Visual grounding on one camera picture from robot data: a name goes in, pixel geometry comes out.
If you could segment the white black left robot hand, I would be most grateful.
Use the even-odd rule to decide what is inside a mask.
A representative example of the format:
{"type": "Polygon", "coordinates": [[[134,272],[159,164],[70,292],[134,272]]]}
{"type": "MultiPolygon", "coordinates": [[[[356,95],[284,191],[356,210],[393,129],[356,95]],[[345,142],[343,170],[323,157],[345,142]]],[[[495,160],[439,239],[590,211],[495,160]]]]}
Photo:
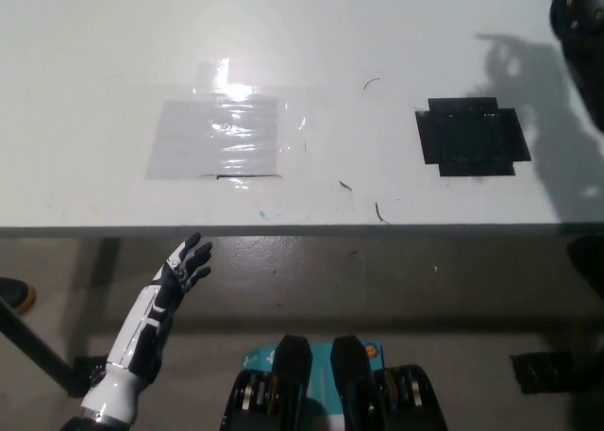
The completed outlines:
{"type": "Polygon", "coordinates": [[[193,233],[161,264],[142,288],[109,352],[107,363],[149,385],[159,373],[174,313],[196,283],[209,275],[212,244],[193,233]]]}

